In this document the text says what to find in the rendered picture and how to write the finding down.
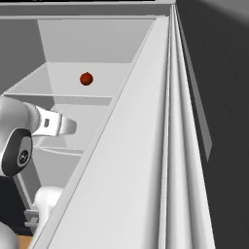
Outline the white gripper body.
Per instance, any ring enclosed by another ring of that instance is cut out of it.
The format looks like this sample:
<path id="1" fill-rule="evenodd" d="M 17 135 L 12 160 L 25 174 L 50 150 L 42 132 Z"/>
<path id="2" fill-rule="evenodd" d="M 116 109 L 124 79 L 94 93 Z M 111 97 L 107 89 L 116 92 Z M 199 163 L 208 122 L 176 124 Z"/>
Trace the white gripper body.
<path id="1" fill-rule="evenodd" d="M 77 129 L 77 123 L 74 120 L 66 118 L 64 116 L 61 117 L 60 122 L 60 135 L 74 134 Z"/>

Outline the red tomato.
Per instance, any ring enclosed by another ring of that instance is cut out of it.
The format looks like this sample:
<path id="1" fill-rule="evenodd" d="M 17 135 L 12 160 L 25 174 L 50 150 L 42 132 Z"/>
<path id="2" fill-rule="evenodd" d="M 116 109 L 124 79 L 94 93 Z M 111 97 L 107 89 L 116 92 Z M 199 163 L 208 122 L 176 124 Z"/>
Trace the red tomato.
<path id="1" fill-rule="evenodd" d="M 80 83 L 83 86 L 89 86 L 93 82 L 93 76 L 89 73 L 83 73 L 80 77 Z"/>

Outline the clear glass fridge shelf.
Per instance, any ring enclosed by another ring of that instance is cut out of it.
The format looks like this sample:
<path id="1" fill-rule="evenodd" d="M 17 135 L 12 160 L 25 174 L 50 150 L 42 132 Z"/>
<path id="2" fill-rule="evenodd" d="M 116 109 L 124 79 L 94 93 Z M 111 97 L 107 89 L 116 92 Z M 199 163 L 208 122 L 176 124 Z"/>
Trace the clear glass fridge shelf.
<path id="1" fill-rule="evenodd" d="M 81 149 L 70 149 L 70 148 L 57 148 L 57 147 L 34 147 L 36 150 L 45 151 L 54 154 L 67 155 L 67 156 L 77 156 L 80 157 L 84 150 Z"/>
<path id="2" fill-rule="evenodd" d="M 129 69 L 129 63 L 47 62 L 4 95 L 46 109 L 55 104 L 107 106 Z M 80 83 L 86 72 L 93 76 L 89 86 Z"/>

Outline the white fridge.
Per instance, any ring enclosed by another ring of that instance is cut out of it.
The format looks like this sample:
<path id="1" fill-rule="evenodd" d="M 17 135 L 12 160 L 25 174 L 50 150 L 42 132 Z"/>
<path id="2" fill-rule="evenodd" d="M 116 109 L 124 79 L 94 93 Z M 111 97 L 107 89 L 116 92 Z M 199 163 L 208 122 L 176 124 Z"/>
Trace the white fridge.
<path id="1" fill-rule="evenodd" d="M 74 134 L 37 137 L 18 179 L 63 192 L 34 249 L 155 249 L 159 240 L 170 3 L 1 4 L 0 93 L 47 62 L 129 63 L 107 106 L 55 104 Z"/>

